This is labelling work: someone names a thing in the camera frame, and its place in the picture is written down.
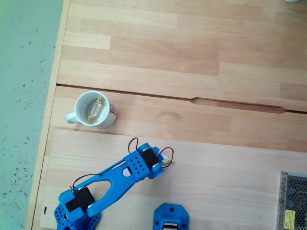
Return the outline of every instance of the blue robotic arm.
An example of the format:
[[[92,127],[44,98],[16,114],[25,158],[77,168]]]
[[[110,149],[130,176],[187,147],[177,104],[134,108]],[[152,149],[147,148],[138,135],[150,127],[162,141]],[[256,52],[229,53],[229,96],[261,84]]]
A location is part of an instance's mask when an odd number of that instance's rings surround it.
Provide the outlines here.
[[[153,179],[164,172],[163,156],[157,147],[148,143],[124,157],[109,168],[80,183],[59,196],[55,210],[58,230],[92,230],[100,219],[100,212],[118,201],[135,183],[145,177]],[[129,176],[123,171],[128,169]],[[94,182],[109,181],[111,186],[100,200],[95,201],[87,186]]]

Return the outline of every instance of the white mug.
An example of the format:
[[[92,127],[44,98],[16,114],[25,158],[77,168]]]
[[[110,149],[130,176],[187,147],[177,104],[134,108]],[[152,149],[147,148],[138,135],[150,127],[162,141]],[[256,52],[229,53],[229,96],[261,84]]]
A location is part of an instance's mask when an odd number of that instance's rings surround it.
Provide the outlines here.
[[[101,96],[101,108],[97,116],[88,121],[88,115],[95,104],[95,101]],[[67,123],[82,123],[86,126],[108,128],[117,118],[115,106],[100,92],[89,91],[82,94],[76,101],[75,112],[66,115]]]

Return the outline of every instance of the metal power supply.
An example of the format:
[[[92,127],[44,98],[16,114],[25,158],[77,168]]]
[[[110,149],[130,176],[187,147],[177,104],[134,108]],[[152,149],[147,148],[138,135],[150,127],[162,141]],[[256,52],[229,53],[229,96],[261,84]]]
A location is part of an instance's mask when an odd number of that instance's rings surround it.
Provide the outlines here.
[[[307,175],[282,171],[277,230],[307,230]]]

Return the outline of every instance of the perforated metal casing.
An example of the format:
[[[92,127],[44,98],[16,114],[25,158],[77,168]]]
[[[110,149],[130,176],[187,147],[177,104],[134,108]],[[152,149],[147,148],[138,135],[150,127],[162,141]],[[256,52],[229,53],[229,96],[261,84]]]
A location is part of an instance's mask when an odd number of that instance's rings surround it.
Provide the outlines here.
[[[285,228],[286,210],[295,211],[294,230],[307,230],[307,176],[282,171],[277,230]]]

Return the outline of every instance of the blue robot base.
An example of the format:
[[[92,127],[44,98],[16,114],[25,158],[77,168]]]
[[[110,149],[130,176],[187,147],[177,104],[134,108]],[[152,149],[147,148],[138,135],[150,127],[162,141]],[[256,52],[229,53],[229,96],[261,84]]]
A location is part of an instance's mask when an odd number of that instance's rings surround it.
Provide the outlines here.
[[[181,205],[164,203],[154,211],[153,218],[153,230],[189,229],[189,214]]]
[[[88,218],[81,224],[75,224],[68,220],[61,204],[54,211],[57,220],[57,230],[93,230],[100,220],[100,213]]]

